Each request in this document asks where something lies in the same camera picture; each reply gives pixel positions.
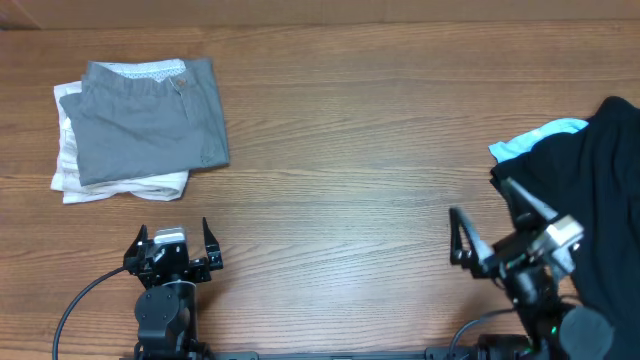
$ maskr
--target clothing pile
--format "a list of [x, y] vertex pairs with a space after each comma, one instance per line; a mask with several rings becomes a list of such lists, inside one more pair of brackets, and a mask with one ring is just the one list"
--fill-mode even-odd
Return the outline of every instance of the clothing pile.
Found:
[[229, 164], [209, 59], [90, 62], [82, 81], [54, 88], [60, 152], [51, 189], [65, 204], [131, 192], [182, 196], [189, 170]]
[[[607, 358], [634, 359], [640, 354], [640, 109], [609, 97], [585, 123], [573, 125], [562, 129], [581, 129], [551, 126], [539, 138], [527, 133], [490, 146], [499, 161], [492, 183], [497, 188], [511, 177], [584, 226], [573, 283], [582, 302], [614, 326]], [[516, 156], [503, 159], [509, 151]]]

